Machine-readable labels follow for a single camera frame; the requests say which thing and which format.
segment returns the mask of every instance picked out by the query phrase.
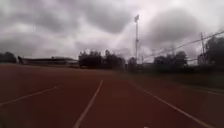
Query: white lane line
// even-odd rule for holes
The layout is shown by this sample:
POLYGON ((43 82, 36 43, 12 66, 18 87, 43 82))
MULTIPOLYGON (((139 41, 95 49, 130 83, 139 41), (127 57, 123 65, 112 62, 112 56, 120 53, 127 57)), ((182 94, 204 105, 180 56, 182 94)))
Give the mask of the white lane line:
POLYGON ((39 94, 42 94, 42 93, 45 93, 45 92, 49 92, 49 91, 58 89, 58 88, 61 87, 61 86, 62 86, 62 85, 55 86, 55 87, 53 87, 53 88, 45 89, 45 90, 40 91, 40 92, 36 92, 36 93, 33 93, 33 94, 29 94, 29 95, 26 95, 26 96, 22 96, 22 97, 20 97, 20 98, 14 99, 14 100, 9 100, 9 101, 2 102, 2 103, 0 103, 0 107, 2 107, 3 105, 11 104, 11 103, 13 103, 13 102, 16 102, 16 101, 20 101, 20 100, 29 98, 29 97, 31 97, 31 96, 39 95, 39 94))
POLYGON ((144 88, 142 88, 142 87, 140 87, 140 86, 138 86, 138 85, 136 85, 136 84, 134 84, 134 83, 131 83, 131 84, 132 84, 133 86, 135 86, 137 89, 139 89, 140 91, 143 91, 143 92, 145 92, 145 93, 151 95, 152 97, 156 98, 156 99, 159 100, 160 102, 162 102, 162 103, 168 105, 169 107, 171 107, 171 108, 173 108, 174 110, 180 112, 181 114, 187 116, 188 118, 190 118, 190 119, 192 119, 193 121, 195 121, 196 123, 198 123, 198 124, 204 126, 205 128, 215 128, 215 127, 211 126, 210 124, 207 124, 207 123, 201 121, 200 119, 198 119, 198 118, 196 118, 196 117, 194 117, 194 116, 192 116, 192 115, 190 115, 190 114, 184 112, 183 110, 181 110, 181 109, 179 109, 179 108, 173 106, 172 104, 166 102, 165 100, 163 100, 163 99, 159 98, 158 96, 152 94, 151 92, 145 90, 144 88))
POLYGON ((209 93, 209 94, 214 94, 214 95, 219 95, 219 96, 223 96, 224 95, 224 94, 221 94, 221 93, 204 91, 204 90, 195 90, 195 91, 197 91, 197 92, 203 92, 203 93, 209 93))
POLYGON ((82 123, 82 120, 85 118, 86 114, 89 112, 89 109, 92 107, 95 99, 96 99, 96 96, 97 94, 99 93, 100 91, 100 88, 101 86, 103 85, 103 80, 100 81, 100 84, 95 92, 95 94, 93 95, 92 99, 90 100, 89 104, 86 106, 85 110, 82 112, 81 116, 78 118, 78 120, 76 121, 75 125, 72 127, 72 128, 79 128, 81 123, 82 123))

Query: fence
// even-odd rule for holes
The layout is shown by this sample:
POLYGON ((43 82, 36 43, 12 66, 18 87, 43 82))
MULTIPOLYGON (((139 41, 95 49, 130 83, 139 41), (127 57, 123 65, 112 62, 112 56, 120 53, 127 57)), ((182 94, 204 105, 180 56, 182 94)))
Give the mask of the fence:
POLYGON ((182 45, 171 48, 161 48, 156 51, 153 50, 152 54, 145 56, 145 60, 153 60, 157 56, 165 56, 167 54, 174 54, 178 51, 185 51, 187 54, 187 62, 188 64, 196 65, 198 64, 198 56, 205 52, 205 45, 207 41, 213 37, 224 37, 224 31, 217 32, 215 34, 211 34, 208 36, 204 36, 202 33, 198 36, 200 39, 196 39, 194 41, 189 41, 187 43, 183 43, 182 45))

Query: treeline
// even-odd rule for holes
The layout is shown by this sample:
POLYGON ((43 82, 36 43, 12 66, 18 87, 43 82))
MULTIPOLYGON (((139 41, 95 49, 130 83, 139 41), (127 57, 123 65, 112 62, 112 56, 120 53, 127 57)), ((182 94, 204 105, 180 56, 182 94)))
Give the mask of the treeline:
POLYGON ((184 51, 166 56, 154 58, 151 71, 156 72, 213 72, 215 70, 224 71, 224 38, 212 37, 204 48, 204 53, 197 58, 197 66, 188 66, 187 56, 184 51))
POLYGON ((16 63, 17 59, 11 52, 0 53, 0 63, 16 63))
POLYGON ((118 69, 125 67, 125 59, 110 51, 105 51, 105 56, 102 56, 98 51, 90 51, 90 53, 81 52, 79 54, 80 68, 101 68, 101 69, 118 69))

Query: utility pole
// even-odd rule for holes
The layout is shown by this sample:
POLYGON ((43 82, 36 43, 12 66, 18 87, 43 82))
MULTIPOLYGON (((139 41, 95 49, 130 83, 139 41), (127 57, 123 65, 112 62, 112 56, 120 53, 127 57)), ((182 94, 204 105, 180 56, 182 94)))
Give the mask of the utility pole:
POLYGON ((202 59, 203 59, 203 63, 205 61, 205 44, 204 44, 204 37, 203 37, 203 33, 201 32, 201 45, 202 45, 202 59))
POLYGON ((138 60, 138 42, 139 42, 139 39, 138 39, 138 20, 139 20, 139 15, 137 15, 135 17, 135 23, 136 23, 135 58, 136 58, 136 61, 138 60))

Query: tree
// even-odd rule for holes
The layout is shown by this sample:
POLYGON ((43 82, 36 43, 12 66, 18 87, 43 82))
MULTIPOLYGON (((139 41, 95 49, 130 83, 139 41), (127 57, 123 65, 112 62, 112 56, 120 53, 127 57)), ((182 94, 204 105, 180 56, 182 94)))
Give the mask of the tree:
POLYGON ((102 56, 100 52, 97 51, 90 51, 89 54, 81 52, 79 55, 79 65, 80 67, 100 68, 102 65, 102 56))
POLYGON ((179 51, 175 55, 158 56, 154 59, 154 66, 161 70, 178 69, 187 64, 187 56, 184 51, 179 51))
POLYGON ((123 68, 125 60, 115 54, 111 54, 109 50, 105 51, 104 67, 105 68, 123 68))
POLYGON ((187 55, 184 51, 179 51, 174 56, 174 66, 183 67, 187 64, 187 55))
POLYGON ((0 53, 0 62, 16 63, 16 57, 11 52, 0 53))
POLYGON ((212 37, 205 45, 205 59, 209 64, 223 65, 224 64, 224 38, 212 37))

